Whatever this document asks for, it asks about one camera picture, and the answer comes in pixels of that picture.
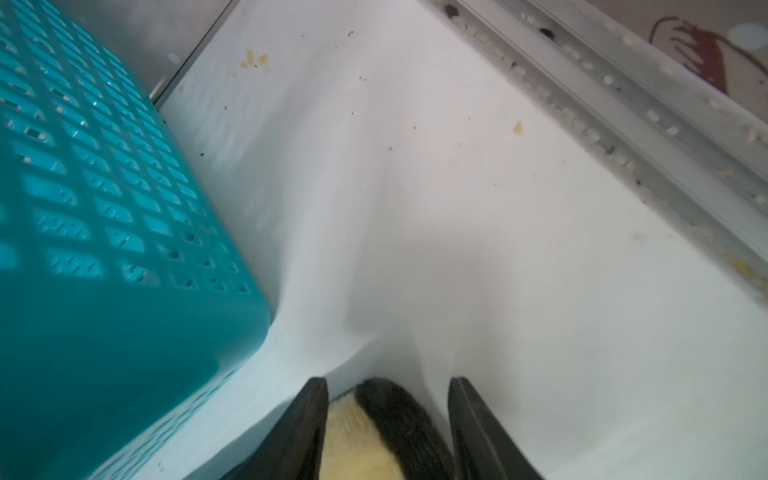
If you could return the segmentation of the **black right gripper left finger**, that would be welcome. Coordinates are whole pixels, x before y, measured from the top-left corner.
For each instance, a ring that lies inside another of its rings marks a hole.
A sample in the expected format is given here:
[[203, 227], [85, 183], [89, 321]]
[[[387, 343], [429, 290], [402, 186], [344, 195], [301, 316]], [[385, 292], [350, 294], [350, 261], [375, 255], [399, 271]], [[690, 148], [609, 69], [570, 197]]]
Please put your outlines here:
[[259, 448], [223, 479], [318, 479], [328, 408], [326, 379], [310, 378]]

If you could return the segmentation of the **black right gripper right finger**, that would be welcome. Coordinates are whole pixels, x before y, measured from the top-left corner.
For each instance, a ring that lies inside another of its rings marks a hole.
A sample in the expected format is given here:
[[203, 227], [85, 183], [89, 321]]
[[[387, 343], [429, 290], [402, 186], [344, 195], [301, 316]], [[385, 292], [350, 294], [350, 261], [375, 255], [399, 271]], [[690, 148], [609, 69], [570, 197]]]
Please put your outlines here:
[[458, 479], [543, 479], [466, 377], [451, 378], [448, 413]]

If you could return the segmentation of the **black pillowcase with cream flowers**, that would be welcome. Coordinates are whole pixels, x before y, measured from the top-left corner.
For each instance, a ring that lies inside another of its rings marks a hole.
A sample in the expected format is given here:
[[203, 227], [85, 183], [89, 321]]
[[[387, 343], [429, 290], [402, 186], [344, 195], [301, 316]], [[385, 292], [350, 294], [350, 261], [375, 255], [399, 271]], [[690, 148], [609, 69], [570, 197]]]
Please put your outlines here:
[[329, 404], [321, 479], [453, 479], [452, 453], [405, 388], [364, 380]]

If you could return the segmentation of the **teal plastic basket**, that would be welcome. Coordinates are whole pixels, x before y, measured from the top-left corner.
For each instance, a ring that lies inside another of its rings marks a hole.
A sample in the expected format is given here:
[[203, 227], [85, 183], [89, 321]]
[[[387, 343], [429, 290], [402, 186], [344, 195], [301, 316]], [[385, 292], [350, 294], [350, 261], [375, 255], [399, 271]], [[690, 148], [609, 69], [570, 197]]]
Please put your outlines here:
[[133, 477], [270, 321], [127, 65], [52, 2], [3, 2], [2, 477]]

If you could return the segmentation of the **aluminium frame rail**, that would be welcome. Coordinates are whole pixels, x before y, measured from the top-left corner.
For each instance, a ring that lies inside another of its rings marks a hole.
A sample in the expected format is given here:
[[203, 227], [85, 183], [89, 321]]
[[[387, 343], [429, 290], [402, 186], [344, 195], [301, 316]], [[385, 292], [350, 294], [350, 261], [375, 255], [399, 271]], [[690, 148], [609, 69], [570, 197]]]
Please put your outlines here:
[[584, 1], [434, 1], [431, 10], [767, 298], [767, 126]]

